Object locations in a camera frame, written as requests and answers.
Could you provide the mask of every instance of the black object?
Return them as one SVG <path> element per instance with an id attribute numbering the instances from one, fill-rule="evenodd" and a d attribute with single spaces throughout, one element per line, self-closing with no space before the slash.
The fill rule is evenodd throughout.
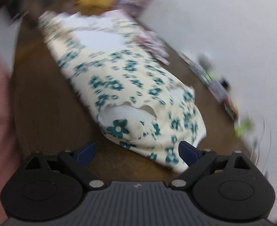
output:
<path id="1" fill-rule="evenodd" d="M 33 153 L 2 190 L 4 225 L 272 225 L 266 218 L 275 192 L 241 152 L 218 156 L 182 141 L 179 153 L 190 168 L 170 189 L 163 182 L 104 189 L 84 167 L 95 153 L 95 144 L 58 156 Z"/>

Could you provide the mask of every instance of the gray ribbed panel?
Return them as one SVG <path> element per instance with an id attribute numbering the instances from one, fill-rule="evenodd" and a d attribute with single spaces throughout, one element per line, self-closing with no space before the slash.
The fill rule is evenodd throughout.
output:
<path id="1" fill-rule="evenodd" d="M 200 212 L 182 191 L 163 182 L 112 182 L 92 191 L 70 214 L 57 220 L 28 223 L 9 219 L 4 226 L 271 226 L 266 220 L 234 224 Z"/>

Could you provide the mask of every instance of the white wall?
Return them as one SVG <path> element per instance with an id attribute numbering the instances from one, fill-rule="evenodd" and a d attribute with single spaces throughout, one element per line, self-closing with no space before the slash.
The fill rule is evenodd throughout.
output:
<path id="1" fill-rule="evenodd" d="M 141 20 L 192 59 L 209 52 L 239 109 L 269 121 L 269 181 L 277 196 L 277 0 L 154 0 Z M 277 222 L 277 199 L 269 218 Z"/>

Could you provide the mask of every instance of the cream fabric with green flowers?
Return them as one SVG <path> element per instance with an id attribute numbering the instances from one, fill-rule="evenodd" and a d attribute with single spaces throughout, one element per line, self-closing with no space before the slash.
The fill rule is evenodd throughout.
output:
<path id="1" fill-rule="evenodd" d="M 179 142 L 186 140 L 193 144 L 206 133 L 194 104 L 194 91 L 134 42 L 139 30 L 137 24 L 118 16 L 112 21 L 115 33 L 124 38 L 127 49 L 92 51 L 64 29 L 53 13 L 41 16 L 40 28 L 62 74 L 105 137 L 176 172 L 183 172 L 188 166 L 178 155 Z M 180 99 L 171 94 L 175 90 L 181 94 Z M 131 115 L 126 118 L 124 114 L 105 125 L 106 115 L 102 113 L 108 107 L 119 106 L 149 114 L 148 117 L 141 115 L 140 119 Z"/>

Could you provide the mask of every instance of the wooden table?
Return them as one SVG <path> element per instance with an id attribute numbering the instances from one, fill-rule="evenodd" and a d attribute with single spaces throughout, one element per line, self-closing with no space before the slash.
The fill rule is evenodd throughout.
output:
<path id="1" fill-rule="evenodd" d="M 39 9 L 37 4 L 33 4 L 34 12 L 39 14 Z M 58 13 L 75 11 L 64 0 L 50 9 Z M 207 87 L 169 46 L 168 52 L 171 64 L 163 67 L 195 89 L 196 105 L 207 129 L 207 137 L 198 148 L 210 148 L 221 155 L 230 155 L 234 150 L 242 150 L 247 154 L 243 143 L 234 134 L 232 121 Z M 178 176 L 102 135 L 61 75 L 39 30 L 30 28 L 25 22 L 18 38 L 11 83 L 12 108 L 23 157 L 35 150 L 53 155 L 93 141 L 98 151 L 88 170 L 104 181 L 169 182 Z"/>

